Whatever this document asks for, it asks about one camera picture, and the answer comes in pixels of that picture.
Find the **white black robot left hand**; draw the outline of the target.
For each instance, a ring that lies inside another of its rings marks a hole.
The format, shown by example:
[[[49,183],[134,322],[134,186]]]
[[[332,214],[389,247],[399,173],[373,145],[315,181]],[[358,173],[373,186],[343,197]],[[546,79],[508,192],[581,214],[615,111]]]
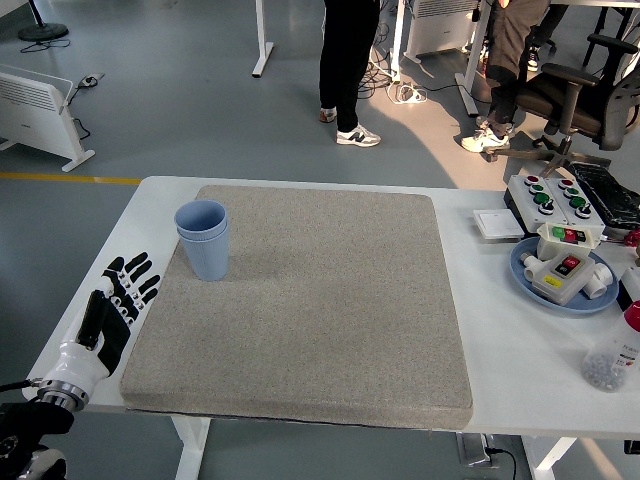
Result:
[[[129,261],[117,257],[104,269],[63,336],[58,361],[39,385],[40,399],[73,401],[80,409],[115,372],[133,324],[158,294],[161,277],[150,276],[151,267],[149,255],[142,252]]]

